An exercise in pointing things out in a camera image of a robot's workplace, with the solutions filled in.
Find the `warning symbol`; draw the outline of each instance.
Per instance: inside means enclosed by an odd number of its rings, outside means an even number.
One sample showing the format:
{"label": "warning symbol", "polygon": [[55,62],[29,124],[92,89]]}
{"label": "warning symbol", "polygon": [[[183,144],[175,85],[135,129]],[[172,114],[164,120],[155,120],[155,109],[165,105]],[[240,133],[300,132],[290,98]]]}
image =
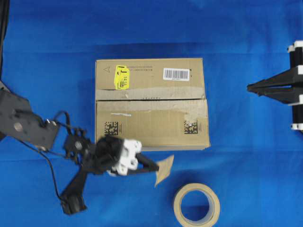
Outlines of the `warning symbol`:
{"label": "warning symbol", "polygon": [[106,67],[106,68],[103,69],[103,70],[106,71],[106,72],[110,72],[110,71],[109,71],[109,67],[110,67],[110,66]]}

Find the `tape roll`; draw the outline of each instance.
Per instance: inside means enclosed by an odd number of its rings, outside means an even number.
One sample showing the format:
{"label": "tape roll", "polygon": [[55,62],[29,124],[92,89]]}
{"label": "tape roll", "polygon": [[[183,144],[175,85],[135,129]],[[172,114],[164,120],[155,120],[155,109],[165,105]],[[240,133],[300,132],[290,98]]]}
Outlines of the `tape roll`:
{"label": "tape roll", "polygon": [[[181,210],[181,204],[184,196],[192,191],[202,192],[208,199],[209,210],[204,218],[198,221],[192,221],[184,217]],[[220,202],[217,195],[208,186],[201,183],[189,183],[183,186],[176,194],[174,199],[174,212],[178,222],[183,227],[212,227],[220,215]]]}

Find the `white label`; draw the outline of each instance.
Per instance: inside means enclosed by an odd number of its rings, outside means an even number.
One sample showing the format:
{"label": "white label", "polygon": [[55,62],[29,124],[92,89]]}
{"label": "white label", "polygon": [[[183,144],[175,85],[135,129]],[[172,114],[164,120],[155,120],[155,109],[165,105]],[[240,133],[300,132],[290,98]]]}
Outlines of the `white label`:
{"label": "white label", "polygon": [[189,81],[189,70],[164,68],[164,80]]}

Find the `yellow sticker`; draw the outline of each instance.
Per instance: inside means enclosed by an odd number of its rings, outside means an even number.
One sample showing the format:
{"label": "yellow sticker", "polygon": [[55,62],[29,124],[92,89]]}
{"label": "yellow sticker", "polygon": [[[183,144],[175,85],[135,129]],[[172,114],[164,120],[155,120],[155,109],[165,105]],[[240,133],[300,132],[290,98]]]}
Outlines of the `yellow sticker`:
{"label": "yellow sticker", "polygon": [[125,65],[116,65],[115,71],[116,90],[126,90],[129,88],[129,69]]}

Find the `cardboard box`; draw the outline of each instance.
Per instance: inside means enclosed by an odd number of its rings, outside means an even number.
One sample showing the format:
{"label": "cardboard box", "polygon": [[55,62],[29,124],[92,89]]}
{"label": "cardboard box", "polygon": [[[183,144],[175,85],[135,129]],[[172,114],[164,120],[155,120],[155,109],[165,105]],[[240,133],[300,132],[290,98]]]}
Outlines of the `cardboard box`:
{"label": "cardboard box", "polygon": [[[117,89],[117,66],[129,70],[127,89]],[[165,80],[164,69],[186,69],[188,80]],[[96,100],[200,98],[205,98],[201,58],[96,61]]]}
{"label": "cardboard box", "polygon": [[98,101],[96,139],[136,139],[143,150],[209,147],[207,101]]}
{"label": "cardboard box", "polygon": [[96,61],[95,139],[114,135],[143,150],[210,146],[202,59]]}

